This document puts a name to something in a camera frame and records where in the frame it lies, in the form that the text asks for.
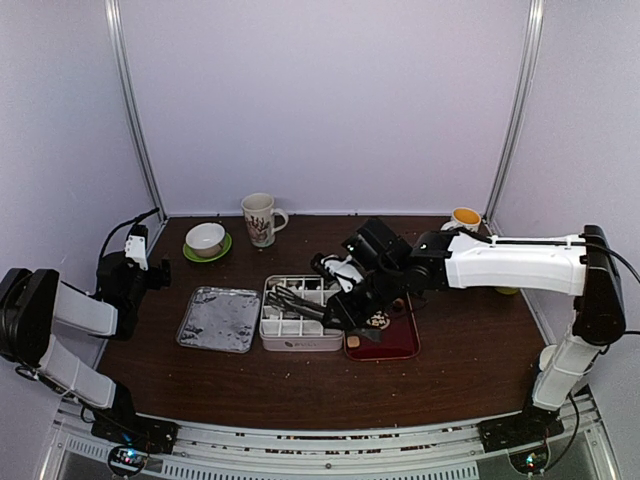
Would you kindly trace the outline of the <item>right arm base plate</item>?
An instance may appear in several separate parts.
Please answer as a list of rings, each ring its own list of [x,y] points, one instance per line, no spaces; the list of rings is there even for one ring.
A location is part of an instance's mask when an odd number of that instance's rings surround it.
[[[536,409],[484,420],[477,428],[486,453],[542,442],[564,432],[558,412]]]

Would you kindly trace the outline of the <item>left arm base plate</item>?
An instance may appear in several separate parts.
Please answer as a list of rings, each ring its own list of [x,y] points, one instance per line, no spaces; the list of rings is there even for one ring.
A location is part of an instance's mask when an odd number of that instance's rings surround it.
[[[149,454],[171,454],[178,432],[178,424],[148,417],[137,417],[132,426],[120,426],[111,419],[98,417],[91,427],[95,437]]]

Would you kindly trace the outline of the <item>metal tin lid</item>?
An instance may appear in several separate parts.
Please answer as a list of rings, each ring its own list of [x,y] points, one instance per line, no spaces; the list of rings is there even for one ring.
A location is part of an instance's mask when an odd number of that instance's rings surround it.
[[[247,353],[261,306],[262,295],[255,290],[198,287],[190,297],[176,342],[185,348]]]

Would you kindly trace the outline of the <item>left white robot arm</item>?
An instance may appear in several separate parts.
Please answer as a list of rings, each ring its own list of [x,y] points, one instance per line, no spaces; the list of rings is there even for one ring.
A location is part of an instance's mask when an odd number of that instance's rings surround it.
[[[1,279],[1,356],[31,379],[75,396],[123,444],[144,433],[127,387],[97,372],[57,337],[57,330],[127,341],[149,290],[171,283],[170,262],[143,266],[122,252],[99,261],[97,291],[89,294],[54,269],[11,268]]]

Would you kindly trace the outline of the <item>white compartment tin box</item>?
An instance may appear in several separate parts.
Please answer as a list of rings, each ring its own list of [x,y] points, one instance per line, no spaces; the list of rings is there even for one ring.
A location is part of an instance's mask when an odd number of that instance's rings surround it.
[[[263,347],[273,352],[334,352],[343,346],[340,330],[324,329],[320,322],[295,313],[286,313],[266,303],[266,293],[277,285],[321,305],[340,291],[335,281],[319,275],[272,275],[264,282],[259,335]]]

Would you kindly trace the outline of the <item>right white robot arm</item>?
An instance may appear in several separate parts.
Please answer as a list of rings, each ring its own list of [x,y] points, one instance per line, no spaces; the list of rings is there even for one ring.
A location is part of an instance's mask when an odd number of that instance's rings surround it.
[[[603,230],[554,238],[485,236],[462,227],[428,231],[409,244],[378,218],[342,244],[347,254],[317,254],[312,268],[335,280],[322,324],[352,331],[402,296],[427,290],[508,287],[574,298],[562,341],[542,355],[531,400],[513,419],[519,440],[535,440],[551,424],[599,352],[626,331],[621,279]]]

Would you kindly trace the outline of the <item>metal tongs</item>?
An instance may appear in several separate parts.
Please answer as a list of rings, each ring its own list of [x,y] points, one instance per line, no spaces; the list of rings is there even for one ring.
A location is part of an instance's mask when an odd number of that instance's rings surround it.
[[[373,342],[380,342],[384,330],[371,329],[366,325],[366,321],[378,311],[371,313],[368,317],[365,316],[365,312],[357,310],[353,305],[343,299],[341,292],[336,293],[341,297],[341,301],[348,312],[350,319],[353,322],[353,329],[351,331],[342,331],[349,335],[362,335]],[[266,293],[266,303],[269,306],[278,308],[286,313],[295,313],[304,317],[308,317],[311,320],[318,321],[322,325],[322,317],[324,313],[324,306],[319,303],[312,302],[304,299],[299,295],[296,295],[292,290],[277,285],[272,290]]]

